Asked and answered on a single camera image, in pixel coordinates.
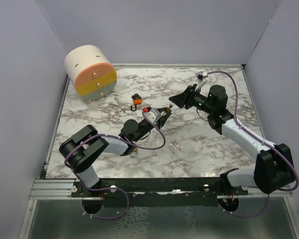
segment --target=black mounting plate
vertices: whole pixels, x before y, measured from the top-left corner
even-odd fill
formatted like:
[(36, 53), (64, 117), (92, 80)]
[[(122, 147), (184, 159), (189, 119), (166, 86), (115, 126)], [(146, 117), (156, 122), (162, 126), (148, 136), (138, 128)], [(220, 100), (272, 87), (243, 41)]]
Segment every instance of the black mounting plate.
[[(224, 189), (218, 177), (201, 178), (113, 178), (100, 179), (93, 188), (107, 188), (115, 185), (129, 196), (130, 206), (168, 207), (168, 206), (213, 206), (217, 207), (217, 196), (247, 195), (241, 187)], [(126, 198), (120, 191), (88, 191), (80, 182), (74, 182), (77, 191), (73, 198), (104, 197), (105, 207), (125, 207)]]

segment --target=screw head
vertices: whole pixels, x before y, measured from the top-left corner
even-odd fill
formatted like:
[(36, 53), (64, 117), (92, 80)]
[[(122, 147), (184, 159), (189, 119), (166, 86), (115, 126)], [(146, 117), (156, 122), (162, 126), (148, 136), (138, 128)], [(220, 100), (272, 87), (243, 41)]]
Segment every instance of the screw head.
[(77, 187), (73, 186), (73, 187), (71, 188), (71, 192), (72, 192), (72, 193), (75, 193), (76, 191), (78, 191)]
[(110, 189), (110, 191), (111, 191), (112, 193), (114, 193), (114, 192), (116, 192), (116, 189)]
[(208, 184), (204, 184), (204, 185), (203, 185), (203, 189), (204, 189), (205, 192), (208, 192), (208, 191), (209, 191), (209, 188), (208, 188), (208, 187), (209, 187)]

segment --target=cylinder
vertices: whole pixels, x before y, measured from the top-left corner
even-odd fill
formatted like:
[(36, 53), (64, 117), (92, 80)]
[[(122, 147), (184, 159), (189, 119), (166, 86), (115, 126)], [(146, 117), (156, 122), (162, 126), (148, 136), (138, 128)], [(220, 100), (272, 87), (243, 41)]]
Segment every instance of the cylinder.
[(75, 90), (85, 100), (102, 98), (116, 85), (113, 65), (96, 46), (86, 45), (72, 50), (65, 57), (64, 66)]

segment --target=yellow stripe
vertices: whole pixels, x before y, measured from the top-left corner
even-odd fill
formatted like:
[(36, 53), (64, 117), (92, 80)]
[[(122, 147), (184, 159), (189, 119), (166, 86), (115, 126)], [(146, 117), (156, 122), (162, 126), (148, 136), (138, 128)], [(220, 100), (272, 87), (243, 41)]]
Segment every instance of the yellow stripe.
[(84, 96), (93, 91), (96, 91), (97, 89), (105, 87), (106, 85), (112, 82), (115, 82), (116, 79), (117, 79), (116, 71), (111, 71), (110, 73), (95, 78), (93, 81), (89, 81), (83, 85), (75, 87), (75, 89), (80, 96)]

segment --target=small orange object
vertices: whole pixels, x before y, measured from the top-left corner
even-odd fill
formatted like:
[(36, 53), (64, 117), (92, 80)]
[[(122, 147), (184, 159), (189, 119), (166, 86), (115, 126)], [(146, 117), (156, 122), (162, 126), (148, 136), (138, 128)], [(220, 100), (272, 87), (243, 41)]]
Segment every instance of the small orange object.
[(140, 105), (142, 103), (142, 99), (134, 99), (134, 105)]
[(132, 95), (132, 99), (134, 101), (135, 108), (132, 109), (132, 106), (131, 106), (131, 111), (136, 111), (136, 106), (140, 105), (142, 103), (142, 98), (136, 93), (136, 94)]

